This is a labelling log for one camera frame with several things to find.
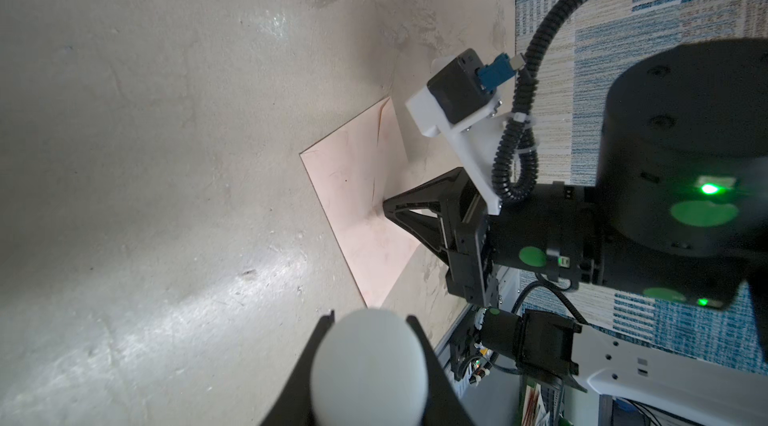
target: paper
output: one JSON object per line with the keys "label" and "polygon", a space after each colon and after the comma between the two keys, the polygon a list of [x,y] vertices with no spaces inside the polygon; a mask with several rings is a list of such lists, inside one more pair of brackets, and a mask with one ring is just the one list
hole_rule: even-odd
{"label": "paper", "polygon": [[408,189],[392,100],[371,106],[301,159],[363,300],[381,306],[418,246],[382,210],[384,198]]}
{"label": "paper", "polygon": [[540,384],[536,384],[535,388],[526,386],[521,426],[547,426],[548,424],[549,412],[542,399],[542,386]]}

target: gray floor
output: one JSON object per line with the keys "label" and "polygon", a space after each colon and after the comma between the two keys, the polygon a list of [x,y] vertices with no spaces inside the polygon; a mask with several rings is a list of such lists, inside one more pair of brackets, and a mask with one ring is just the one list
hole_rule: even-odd
{"label": "gray floor", "polygon": [[[257,423],[362,306],[299,152],[391,94],[436,176],[404,99],[514,47],[514,0],[1,1],[4,425]],[[436,341],[460,304],[423,253],[387,304]]]}

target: wire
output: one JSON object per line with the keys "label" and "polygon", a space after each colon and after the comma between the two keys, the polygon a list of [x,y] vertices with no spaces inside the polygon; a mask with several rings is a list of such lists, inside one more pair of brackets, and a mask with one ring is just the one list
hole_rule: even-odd
{"label": "wire", "polygon": [[504,366],[499,366],[498,364],[494,364],[493,368],[499,370],[502,373],[507,373],[507,374],[523,374],[523,371],[521,371],[521,370],[519,370],[517,368],[506,368]]}
{"label": "wire", "polygon": [[488,369],[493,370],[494,368],[496,368],[500,372],[507,373],[507,374],[523,374],[521,370],[516,368],[513,369],[513,368],[505,368],[504,366],[497,366],[496,365],[497,360],[498,360],[498,353],[493,352],[493,354],[491,354],[491,358],[488,360]]}
{"label": "wire", "polygon": [[549,279],[546,279],[544,277],[544,275],[541,274],[540,272],[536,273],[536,279],[538,279],[541,282],[548,282],[549,284],[551,284],[553,287],[555,287],[560,292],[576,291],[576,286],[574,285],[574,282],[571,281],[571,279],[567,279],[568,286],[566,286],[564,288],[562,286],[560,286],[559,284],[557,284],[556,282],[550,281]]}
{"label": "wire", "polygon": [[472,356],[469,356],[464,361],[462,361],[458,365],[458,370],[460,373],[462,373],[462,377],[464,377],[464,374],[466,374],[467,368],[472,365],[472,362],[475,361],[475,359],[485,359],[485,356],[482,354],[473,354]]}
{"label": "wire", "polygon": [[656,423],[657,426],[661,426],[661,422],[656,417],[656,414],[651,412],[648,406],[639,402],[634,402],[631,399],[626,399],[626,398],[622,398],[622,399],[628,402],[629,404],[632,404],[633,406],[635,406],[640,412],[640,414],[642,414],[645,418],[648,418],[648,421],[650,421],[651,424]]}
{"label": "wire", "polygon": [[525,128],[525,119],[527,114],[531,113],[533,99],[538,88],[536,76],[539,67],[542,65],[544,55],[561,26],[585,2],[587,0],[558,0],[536,29],[536,33],[525,51],[525,67],[517,75],[512,101],[512,114],[518,118],[518,115],[523,114],[522,121],[510,120],[507,122],[502,138],[498,142],[491,172],[493,190],[505,205],[525,200],[536,186],[538,156],[535,150],[518,155],[520,158],[520,175],[513,182],[512,164],[515,150],[527,149],[535,144],[533,129]]}
{"label": "wire", "polygon": [[587,319],[581,315],[581,313],[576,309],[576,306],[571,302],[570,299],[566,298],[565,295],[556,289],[556,287],[552,286],[551,284],[548,284],[549,282],[541,282],[541,281],[533,281],[531,284],[526,286],[522,292],[520,293],[520,296],[518,296],[518,300],[514,302],[514,306],[512,306],[512,314],[517,314],[518,310],[520,309],[520,306],[523,304],[523,301],[525,298],[536,288],[546,288],[552,291],[552,294],[558,297],[561,303],[563,303],[563,306],[565,306],[568,311],[571,313],[571,315],[574,317],[574,319],[577,322],[580,322],[582,325],[588,325],[589,322]]}

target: white spherical knob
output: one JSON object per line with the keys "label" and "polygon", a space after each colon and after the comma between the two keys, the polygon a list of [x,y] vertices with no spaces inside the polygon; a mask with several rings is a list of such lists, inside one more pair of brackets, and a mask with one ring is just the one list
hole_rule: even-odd
{"label": "white spherical knob", "polygon": [[322,426],[416,426],[427,391],[416,334],[383,309],[342,318],[322,339],[312,364],[312,411]]}

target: blue patterned rug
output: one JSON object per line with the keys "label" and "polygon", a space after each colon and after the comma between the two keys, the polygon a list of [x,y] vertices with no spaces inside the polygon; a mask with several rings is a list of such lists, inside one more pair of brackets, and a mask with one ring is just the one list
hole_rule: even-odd
{"label": "blue patterned rug", "polygon": [[[516,0],[516,49],[557,0]],[[768,37],[764,0],[590,0],[558,33],[539,74],[542,180],[594,183],[605,95],[639,60],[680,43],[726,37]],[[522,273],[522,286],[534,277]],[[726,312],[682,306],[582,285],[570,294],[601,328],[748,372],[768,374],[757,342],[749,293],[742,287]],[[533,292],[524,308],[566,314],[550,292]]]}

